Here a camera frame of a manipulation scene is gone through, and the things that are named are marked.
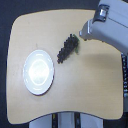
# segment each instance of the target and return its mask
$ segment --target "grey floor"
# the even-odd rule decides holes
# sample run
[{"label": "grey floor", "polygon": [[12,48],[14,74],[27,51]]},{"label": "grey floor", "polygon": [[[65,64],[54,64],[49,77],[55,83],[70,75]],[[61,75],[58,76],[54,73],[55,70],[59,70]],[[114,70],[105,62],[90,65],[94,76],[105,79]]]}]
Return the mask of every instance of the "grey floor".
[{"label": "grey floor", "polygon": [[[96,9],[99,0],[0,0],[0,128],[28,128],[27,124],[11,125],[6,110],[7,52],[11,27],[23,14],[55,9]],[[126,113],[120,120],[104,121],[105,128],[125,128]]]}]

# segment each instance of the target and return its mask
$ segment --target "white plate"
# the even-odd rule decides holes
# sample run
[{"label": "white plate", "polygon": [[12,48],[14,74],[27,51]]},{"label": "white plate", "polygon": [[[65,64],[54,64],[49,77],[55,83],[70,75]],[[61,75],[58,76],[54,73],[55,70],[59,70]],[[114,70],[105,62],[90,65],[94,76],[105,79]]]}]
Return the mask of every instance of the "white plate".
[{"label": "white plate", "polygon": [[51,86],[54,75],[53,62],[43,50],[32,52],[26,59],[23,78],[27,89],[35,94],[45,93]]}]

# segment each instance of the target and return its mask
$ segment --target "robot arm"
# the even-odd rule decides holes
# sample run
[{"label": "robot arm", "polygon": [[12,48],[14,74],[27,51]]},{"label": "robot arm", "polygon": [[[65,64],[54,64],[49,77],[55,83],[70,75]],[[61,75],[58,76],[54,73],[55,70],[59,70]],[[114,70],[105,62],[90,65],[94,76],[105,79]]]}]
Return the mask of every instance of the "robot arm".
[{"label": "robot arm", "polygon": [[101,0],[94,18],[80,31],[84,40],[106,42],[128,54],[128,4],[121,0]]}]

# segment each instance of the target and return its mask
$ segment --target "wooden table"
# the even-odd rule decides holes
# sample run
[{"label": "wooden table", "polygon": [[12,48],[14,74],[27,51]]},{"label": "wooden table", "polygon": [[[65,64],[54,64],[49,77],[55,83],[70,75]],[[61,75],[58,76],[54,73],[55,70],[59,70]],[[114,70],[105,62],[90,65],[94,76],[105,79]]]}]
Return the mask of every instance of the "wooden table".
[{"label": "wooden table", "polygon": [[[100,41],[80,39],[79,54],[63,64],[58,51],[70,33],[91,19],[94,11],[57,10],[24,15],[13,24],[7,62],[7,116],[12,124],[29,122],[54,112],[77,111],[104,119],[118,119],[123,113],[121,54]],[[23,80],[27,56],[42,49],[51,56],[54,81],[42,96],[31,94]]]}]

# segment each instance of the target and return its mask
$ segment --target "dark background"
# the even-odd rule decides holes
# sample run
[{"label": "dark background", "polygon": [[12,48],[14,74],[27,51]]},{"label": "dark background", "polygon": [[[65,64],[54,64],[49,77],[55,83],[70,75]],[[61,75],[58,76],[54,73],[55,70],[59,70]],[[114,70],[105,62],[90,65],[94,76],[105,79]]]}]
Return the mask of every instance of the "dark background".
[{"label": "dark background", "polygon": [[[24,14],[55,9],[96,9],[99,0],[0,0],[0,128],[28,128],[11,125],[6,110],[6,68],[10,32],[14,20]],[[127,114],[120,120],[104,120],[104,128],[126,128]]]}]

